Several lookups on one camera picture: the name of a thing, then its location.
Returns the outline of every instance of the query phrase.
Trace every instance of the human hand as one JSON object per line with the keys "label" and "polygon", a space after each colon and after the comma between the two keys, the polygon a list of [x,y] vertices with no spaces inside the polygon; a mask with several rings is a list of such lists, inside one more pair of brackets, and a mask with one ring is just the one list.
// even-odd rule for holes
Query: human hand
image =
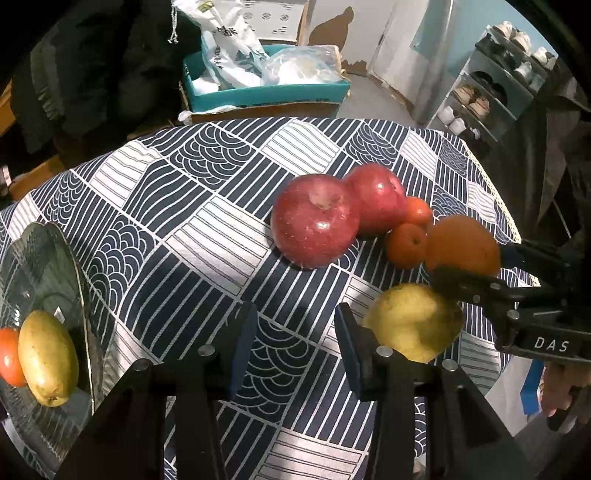
{"label": "human hand", "polygon": [[[591,385],[591,366],[585,364],[559,365],[546,363],[544,386],[542,390],[542,412],[551,417],[556,410],[567,410],[573,401],[569,391],[571,387]],[[581,423],[587,423],[591,417],[591,406],[586,406],[579,413]]]}

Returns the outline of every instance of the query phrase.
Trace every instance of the red apple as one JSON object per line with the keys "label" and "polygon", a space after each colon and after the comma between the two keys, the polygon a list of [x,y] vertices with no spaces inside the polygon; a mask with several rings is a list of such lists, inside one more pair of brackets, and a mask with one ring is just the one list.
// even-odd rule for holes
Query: red apple
{"label": "red apple", "polygon": [[357,235],[359,207],[345,184],[330,175],[297,177],[278,195],[271,213],[273,240],[303,268],[338,259]]}
{"label": "red apple", "polygon": [[343,181],[359,202],[360,235],[383,235],[402,223],[406,195],[391,170],[377,163],[366,163],[351,170]]}

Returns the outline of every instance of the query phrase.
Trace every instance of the patterned tablecloth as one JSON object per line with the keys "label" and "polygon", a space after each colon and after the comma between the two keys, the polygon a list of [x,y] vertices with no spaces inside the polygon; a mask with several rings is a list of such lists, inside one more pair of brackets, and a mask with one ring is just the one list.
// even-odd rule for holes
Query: patterned tablecloth
{"label": "patterned tablecloth", "polygon": [[[275,248],[269,219],[295,176],[342,177],[373,161],[436,219],[469,215],[498,242],[520,241],[482,167],[452,134],[378,120],[271,118],[164,130],[64,172],[0,214],[0,253],[32,221],[61,226],[91,285],[106,392],[134,359],[180,358],[210,342],[242,300],[254,302],[260,334],[248,373],[217,416],[228,478],[360,479],[374,407],[349,391],[333,310],[346,301],[362,317],[382,290],[426,274],[395,269],[379,241],[356,241],[327,268],[294,268]],[[501,277],[532,285],[521,271]],[[453,358],[486,392],[509,358],[493,347],[482,310],[463,312],[464,331],[437,362]],[[420,455],[420,399],[415,408]],[[171,416],[166,435],[166,475],[175,478]]]}

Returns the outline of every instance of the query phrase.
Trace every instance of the tablecloth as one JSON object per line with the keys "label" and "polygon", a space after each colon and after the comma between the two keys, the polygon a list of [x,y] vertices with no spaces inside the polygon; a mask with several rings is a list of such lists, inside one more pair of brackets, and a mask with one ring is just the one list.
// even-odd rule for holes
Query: tablecloth
{"label": "tablecloth", "polygon": [[[391,168],[436,220],[469,215],[502,244],[521,240],[452,134],[382,120],[267,118],[166,129],[58,175],[0,213],[0,255],[30,222],[62,228],[90,284],[106,393],[136,358],[194,352],[242,301],[254,302],[260,333],[248,372],[236,401],[217,414],[228,478],[361,479],[375,409],[349,390],[333,310],[346,301],[361,318],[382,290],[426,283],[427,274],[394,268],[378,239],[355,241],[327,268],[295,268],[274,246],[269,219],[295,176],[342,177],[368,162]],[[516,269],[500,276],[510,286],[533,284]],[[482,309],[462,309],[463,332],[436,363],[453,358],[485,393],[509,357],[495,350]],[[168,478],[176,477],[173,402]],[[418,398],[417,456],[424,420]]]}

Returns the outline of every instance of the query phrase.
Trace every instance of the finger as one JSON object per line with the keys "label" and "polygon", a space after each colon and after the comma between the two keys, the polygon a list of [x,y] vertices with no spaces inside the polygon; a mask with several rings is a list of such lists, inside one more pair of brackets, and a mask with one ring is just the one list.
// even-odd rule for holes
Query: finger
{"label": "finger", "polygon": [[540,407],[546,415],[552,416],[556,410],[567,410],[570,407],[572,401],[573,399],[569,395],[568,391],[553,391],[544,389]]}
{"label": "finger", "polygon": [[575,387],[586,387],[591,384],[591,367],[586,364],[566,365],[564,379]]}
{"label": "finger", "polygon": [[564,366],[552,363],[544,364],[544,388],[564,381]]}
{"label": "finger", "polygon": [[544,370],[544,386],[540,402],[542,412],[550,417],[556,413],[557,409],[566,410],[572,402],[569,390],[570,384],[564,377],[563,366],[547,364]]}

